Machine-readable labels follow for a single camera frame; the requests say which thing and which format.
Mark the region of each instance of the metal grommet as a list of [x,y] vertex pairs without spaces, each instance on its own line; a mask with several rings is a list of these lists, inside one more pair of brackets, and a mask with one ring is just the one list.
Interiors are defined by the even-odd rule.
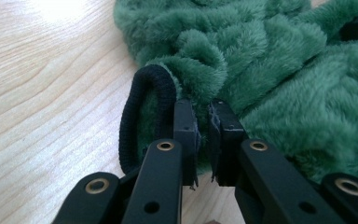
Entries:
[[91,180],[86,185],[86,192],[89,194],[98,194],[104,192],[109,187],[109,181],[105,178]]
[[171,142],[161,142],[157,144],[157,148],[161,151],[169,151],[173,149],[174,144]]
[[335,182],[336,186],[347,194],[358,196],[358,183],[347,178],[338,178]]
[[250,146],[252,149],[257,151],[264,151],[269,148],[265,143],[259,141],[251,142]]

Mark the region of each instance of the hole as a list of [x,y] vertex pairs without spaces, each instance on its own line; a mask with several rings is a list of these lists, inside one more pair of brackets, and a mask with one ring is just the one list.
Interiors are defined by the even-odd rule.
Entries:
[[104,192],[109,187],[109,181],[104,178],[97,178],[91,180],[86,185],[86,192],[89,194],[98,194]]
[[264,151],[267,150],[269,147],[267,147],[267,145],[262,142],[252,142],[251,148],[258,151]]
[[157,148],[162,151],[169,151],[173,149],[173,144],[170,142],[158,143]]
[[148,214],[155,214],[159,210],[159,204],[156,202],[150,202],[145,205],[145,211]]
[[302,202],[298,205],[298,207],[308,214],[316,214],[316,208],[310,203]]
[[338,178],[335,182],[336,186],[347,194],[358,196],[358,183],[348,178]]

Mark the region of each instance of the wooden table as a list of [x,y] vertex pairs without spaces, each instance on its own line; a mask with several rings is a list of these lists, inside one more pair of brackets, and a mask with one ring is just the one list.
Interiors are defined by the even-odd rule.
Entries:
[[[85,175],[123,176],[118,127],[137,69],[114,3],[0,1],[0,223],[50,223]],[[233,188],[210,176],[184,188],[183,223],[243,223]]]

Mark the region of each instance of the green plush cloth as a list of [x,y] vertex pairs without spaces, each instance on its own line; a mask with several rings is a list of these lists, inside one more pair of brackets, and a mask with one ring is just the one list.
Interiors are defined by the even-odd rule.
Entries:
[[[358,0],[117,0],[114,10],[133,59],[171,73],[201,132],[207,104],[226,100],[250,137],[315,181],[358,176],[358,41],[338,34],[356,16]],[[149,92],[140,111],[139,150],[153,140],[156,101]]]

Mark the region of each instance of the black rubber band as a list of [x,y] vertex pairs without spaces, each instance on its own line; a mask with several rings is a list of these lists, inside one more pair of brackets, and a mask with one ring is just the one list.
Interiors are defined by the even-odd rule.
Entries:
[[172,138],[173,107],[176,88],[170,74],[159,65],[148,65],[135,73],[130,96],[120,122],[118,156],[124,174],[138,168],[138,115],[149,90],[155,90],[158,109],[155,121],[155,140]]

